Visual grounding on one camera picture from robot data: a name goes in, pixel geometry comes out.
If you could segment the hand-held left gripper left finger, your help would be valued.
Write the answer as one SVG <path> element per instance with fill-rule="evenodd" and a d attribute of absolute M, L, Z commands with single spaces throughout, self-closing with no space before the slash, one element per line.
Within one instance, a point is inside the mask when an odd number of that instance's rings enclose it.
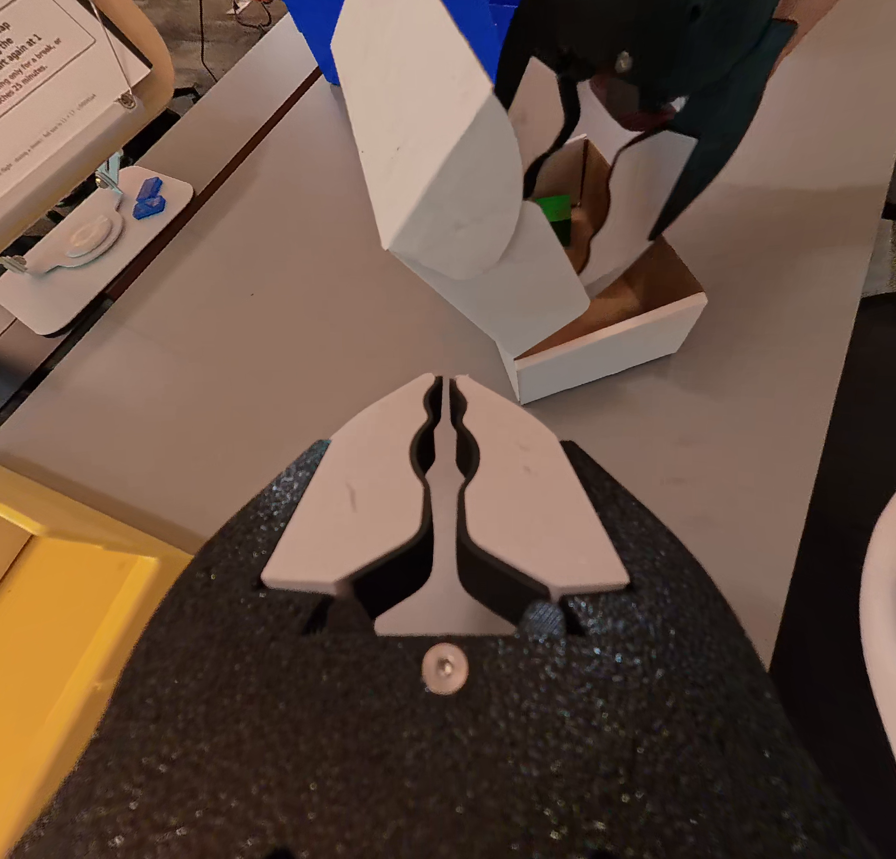
<path fill-rule="evenodd" d="M 261 573 L 270 589 L 354 599 L 382 616 L 429 579 L 434 522 L 427 472 L 442 378 L 425 373 L 330 438 Z"/>

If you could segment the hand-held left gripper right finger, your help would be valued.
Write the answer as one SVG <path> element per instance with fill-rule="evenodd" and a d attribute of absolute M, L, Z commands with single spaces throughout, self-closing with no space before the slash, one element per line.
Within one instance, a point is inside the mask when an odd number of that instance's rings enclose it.
<path fill-rule="evenodd" d="M 465 591 L 520 621 L 535 602 L 626 588 L 629 574 L 553 432 L 468 375 L 451 380 L 450 409 Z"/>

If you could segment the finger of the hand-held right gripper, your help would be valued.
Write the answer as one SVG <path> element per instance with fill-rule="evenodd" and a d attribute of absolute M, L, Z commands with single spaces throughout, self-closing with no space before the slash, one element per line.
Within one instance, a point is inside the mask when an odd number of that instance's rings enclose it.
<path fill-rule="evenodd" d="M 524 196 L 534 194 L 546 161 L 572 136 L 580 114 L 577 82 L 530 58 L 508 113 L 521 156 Z"/>
<path fill-rule="evenodd" d="M 608 212 L 588 245 L 585 288 L 604 288 L 651 247 L 651 233 L 698 142 L 662 130 L 619 150 L 608 177 Z"/>

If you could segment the green cube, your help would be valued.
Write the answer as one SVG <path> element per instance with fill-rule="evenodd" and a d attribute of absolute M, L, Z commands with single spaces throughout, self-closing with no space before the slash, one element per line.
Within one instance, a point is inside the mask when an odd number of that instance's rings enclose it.
<path fill-rule="evenodd" d="M 572 244 L 573 203 L 569 194 L 554 194 L 533 200 L 545 215 L 554 235 L 565 248 Z"/>

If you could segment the white cardboard mailer box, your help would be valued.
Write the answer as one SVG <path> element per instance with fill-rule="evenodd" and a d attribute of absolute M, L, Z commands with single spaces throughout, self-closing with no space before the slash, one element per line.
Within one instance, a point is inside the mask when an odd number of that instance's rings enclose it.
<path fill-rule="evenodd" d="M 707 304 L 663 236 L 602 289 L 584 286 L 608 212 L 588 136 L 532 196 L 509 111 L 442 0 L 344 0 L 331 39 L 385 249 L 495 342 L 521 404 L 678 351 Z M 565 248 L 533 201 L 569 194 Z"/>

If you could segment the yellow plastic bin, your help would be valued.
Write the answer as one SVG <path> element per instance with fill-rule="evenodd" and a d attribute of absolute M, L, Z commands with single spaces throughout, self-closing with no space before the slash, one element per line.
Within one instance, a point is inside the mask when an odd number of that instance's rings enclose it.
<path fill-rule="evenodd" d="M 1 470 L 1 840 L 71 772 L 192 556 Z"/>

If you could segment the person's white shirt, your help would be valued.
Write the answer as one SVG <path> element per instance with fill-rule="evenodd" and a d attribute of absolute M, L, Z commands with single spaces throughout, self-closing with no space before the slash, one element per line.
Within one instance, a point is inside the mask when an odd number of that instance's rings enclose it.
<path fill-rule="evenodd" d="M 868 543 L 859 591 L 860 638 L 876 710 L 895 753 L 895 496 Z"/>

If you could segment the wooden display board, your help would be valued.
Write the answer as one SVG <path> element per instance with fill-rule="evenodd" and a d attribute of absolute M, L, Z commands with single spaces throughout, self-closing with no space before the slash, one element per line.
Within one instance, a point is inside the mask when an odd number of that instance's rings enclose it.
<path fill-rule="evenodd" d="M 7 197 L 1 195 L 1 248 L 25 233 L 103 162 L 135 137 L 172 98 L 174 69 L 156 27 L 133 0 L 97 0 L 98 10 L 150 60 L 151 72 L 118 105 L 85 127 Z"/>

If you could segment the printed instruction sheet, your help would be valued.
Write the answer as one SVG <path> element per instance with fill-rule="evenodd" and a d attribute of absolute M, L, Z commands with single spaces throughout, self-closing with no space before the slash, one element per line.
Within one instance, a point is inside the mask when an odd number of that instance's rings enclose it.
<path fill-rule="evenodd" d="M 97 0 L 1 0 L 1 195 L 148 77 Z"/>

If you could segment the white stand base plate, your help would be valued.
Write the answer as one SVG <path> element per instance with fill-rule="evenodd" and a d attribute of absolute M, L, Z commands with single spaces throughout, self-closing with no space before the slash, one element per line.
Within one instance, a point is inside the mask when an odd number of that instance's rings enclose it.
<path fill-rule="evenodd" d="M 140 186 L 158 176 L 163 214 L 132 215 Z M 96 189 L 1 277 L 1 305 L 39 336 L 52 336 L 86 309 L 195 194 L 186 181 L 140 166 L 120 170 L 115 188 Z"/>

